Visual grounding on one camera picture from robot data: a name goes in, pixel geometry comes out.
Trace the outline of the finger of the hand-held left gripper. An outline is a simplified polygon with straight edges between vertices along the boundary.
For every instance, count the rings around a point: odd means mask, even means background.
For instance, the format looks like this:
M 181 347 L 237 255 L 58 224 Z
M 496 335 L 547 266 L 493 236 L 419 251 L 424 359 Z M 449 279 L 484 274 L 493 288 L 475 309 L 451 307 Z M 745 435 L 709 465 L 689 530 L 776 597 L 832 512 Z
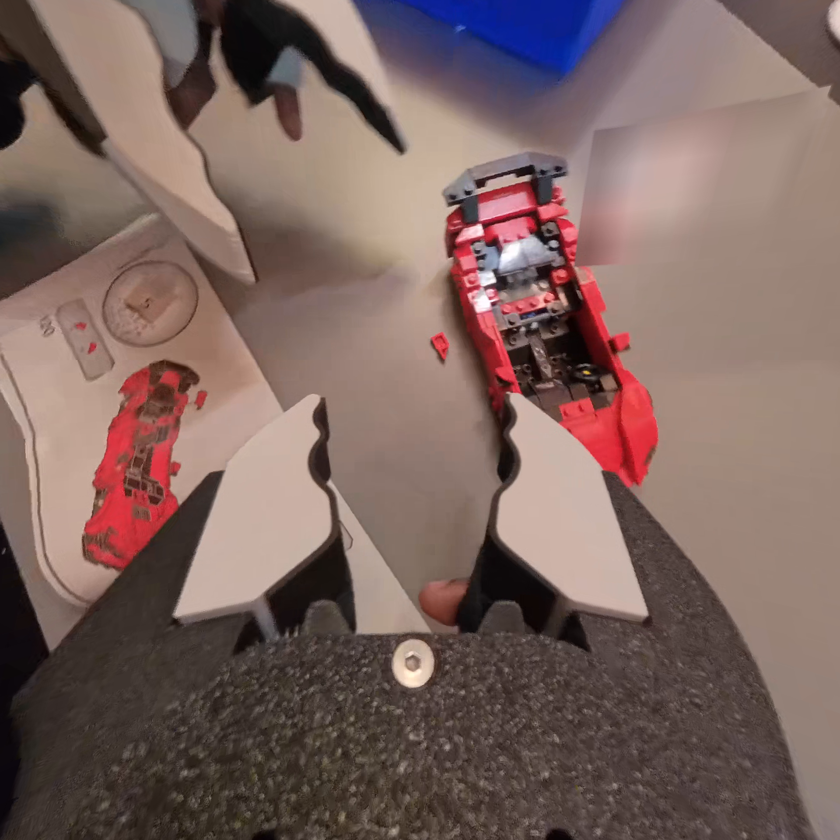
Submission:
M 202 150 L 167 101 L 163 58 L 146 20 L 122 2 L 29 5 L 103 130 L 110 162 L 196 252 L 255 284 L 239 226 L 209 181 Z
M 349 100 L 367 124 L 398 154 L 406 142 L 392 107 L 379 52 L 351 1 L 290 1 L 316 38 L 310 62 L 328 86 Z

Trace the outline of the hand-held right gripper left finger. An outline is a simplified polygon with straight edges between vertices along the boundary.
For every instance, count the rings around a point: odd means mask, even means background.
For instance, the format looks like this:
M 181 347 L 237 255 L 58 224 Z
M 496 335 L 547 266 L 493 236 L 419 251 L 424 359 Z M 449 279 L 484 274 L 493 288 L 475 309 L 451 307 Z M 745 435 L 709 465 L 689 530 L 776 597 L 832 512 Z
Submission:
M 275 640 L 304 624 L 312 604 L 330 602 L 355 631 L 328 441 L 326 402 L 308 395 L 228 461 L 175 620 L 248 614 L 264 639 Z

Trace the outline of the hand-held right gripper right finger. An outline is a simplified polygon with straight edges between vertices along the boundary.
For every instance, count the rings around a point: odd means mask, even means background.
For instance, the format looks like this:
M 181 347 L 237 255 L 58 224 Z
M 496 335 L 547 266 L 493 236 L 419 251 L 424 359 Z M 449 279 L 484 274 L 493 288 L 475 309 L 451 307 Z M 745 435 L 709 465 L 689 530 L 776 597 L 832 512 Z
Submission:
M 510 602 L 536 634 L 562 634 L 572 615 L 640 626 L 650 612 L 602 468 L 567 429 L 525 396 L 502 407 L 500 485 L 458 606 L 458 629 L 479 630 Z

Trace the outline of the red lego car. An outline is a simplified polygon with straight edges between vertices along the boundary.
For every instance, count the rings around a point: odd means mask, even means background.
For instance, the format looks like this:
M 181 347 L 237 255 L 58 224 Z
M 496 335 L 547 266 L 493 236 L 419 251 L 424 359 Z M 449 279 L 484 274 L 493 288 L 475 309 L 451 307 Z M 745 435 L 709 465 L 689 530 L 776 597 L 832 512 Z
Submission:
M 445 248 L 490 404 L 529 399 L 572 433 L 601 467 L 640 487 L 658 446 L 654 403 L 610 334 L 559 179 L 566 160 L 526 151 L 465 170 L 443 190 Z

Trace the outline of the lego instruction booklet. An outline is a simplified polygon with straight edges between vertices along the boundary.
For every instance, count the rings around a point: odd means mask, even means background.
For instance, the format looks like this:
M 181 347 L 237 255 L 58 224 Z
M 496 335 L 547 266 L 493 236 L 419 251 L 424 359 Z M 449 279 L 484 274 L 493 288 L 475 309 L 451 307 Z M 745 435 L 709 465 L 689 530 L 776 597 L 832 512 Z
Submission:
M 201 481 L 286 410 L 153 218 L 3 300 L 1 344 L 2 519 L 55 648 Z M 428 632 L 329 484 L 359 631 Z

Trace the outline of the person's left hand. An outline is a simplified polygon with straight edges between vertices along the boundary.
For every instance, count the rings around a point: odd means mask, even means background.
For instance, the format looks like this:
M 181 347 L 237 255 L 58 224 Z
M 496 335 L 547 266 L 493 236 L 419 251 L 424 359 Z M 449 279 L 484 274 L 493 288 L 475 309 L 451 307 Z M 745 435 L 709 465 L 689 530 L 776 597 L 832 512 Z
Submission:
M 302 135 L 298 90 L 304 56 L 279 49 L 247 19 L 238 2 L 126 1 L 148 25 L 163 61 L 164 92 L 178 123 L 188 128 L 216 91 L 210 67 L 216 35 L 225 64 L 251 104 L 272 99 L 286 136 Z

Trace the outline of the person's right hand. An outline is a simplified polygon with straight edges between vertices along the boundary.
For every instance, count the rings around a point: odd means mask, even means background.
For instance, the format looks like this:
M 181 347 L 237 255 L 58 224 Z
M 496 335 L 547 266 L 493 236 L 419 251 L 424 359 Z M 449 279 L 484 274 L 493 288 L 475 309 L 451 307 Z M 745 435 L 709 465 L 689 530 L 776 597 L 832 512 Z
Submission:
M 468 579 L 431 581 L 419 592 L 418 603 L 430 619 L 446 627 L 456 627 L 459 608 L 468 588 Z

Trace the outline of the blue plastic bin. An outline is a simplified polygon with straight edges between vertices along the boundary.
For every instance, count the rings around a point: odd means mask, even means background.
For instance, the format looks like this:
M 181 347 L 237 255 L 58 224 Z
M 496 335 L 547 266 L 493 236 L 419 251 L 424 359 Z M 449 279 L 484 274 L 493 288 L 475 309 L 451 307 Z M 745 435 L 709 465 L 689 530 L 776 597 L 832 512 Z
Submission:
M 624 1 L 361 1 L 387 51 L 449 60 L 500 56 L 563 77 L 611 26 Z

